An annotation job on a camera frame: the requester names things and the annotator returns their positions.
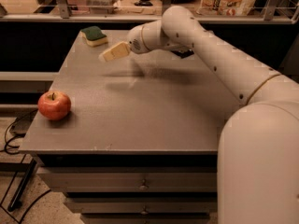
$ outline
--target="cabinet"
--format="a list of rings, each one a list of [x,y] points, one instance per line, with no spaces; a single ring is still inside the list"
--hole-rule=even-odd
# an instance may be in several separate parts
[[[239,102],[196,56],[156,50],[99,63],[127,31],[103,31],[91,48],[78,36],[51,89],[70,114],[39,113],[21,152],[85,223],[203,224],[217,212],[217,147]]]

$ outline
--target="green sponge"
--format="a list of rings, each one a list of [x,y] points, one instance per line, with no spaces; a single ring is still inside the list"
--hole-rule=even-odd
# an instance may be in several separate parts
[[[96,47],[107,43],[107,36],[102,33],[98,26],[91,26],[80,30],[82,36],[86,39],[86,43],[91,47]]]

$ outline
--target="apple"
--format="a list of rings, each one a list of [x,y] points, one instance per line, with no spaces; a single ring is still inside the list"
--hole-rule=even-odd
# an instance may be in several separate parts
[[[61,91],[47,91],[38,99],[38,111],[50,120],[64,118],[71,109],[71,100]]]

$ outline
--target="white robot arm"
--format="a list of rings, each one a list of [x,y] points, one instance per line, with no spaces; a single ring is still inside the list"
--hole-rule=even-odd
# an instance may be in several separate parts
[[[184,7],[128,35],[135,53],[191,49],[243,105],[218,153],[220,224],[299,223],[299,85],[206,31]]]

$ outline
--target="table surface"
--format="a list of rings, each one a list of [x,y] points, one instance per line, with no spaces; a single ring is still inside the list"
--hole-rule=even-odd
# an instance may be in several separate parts
[[[51,90],[71,97],[67,117],[37,113],[20,151],[31,154],[215,154],[238,101],[196,56],[155,50],[109,63],[98,55],[128,31],[77,37]]]

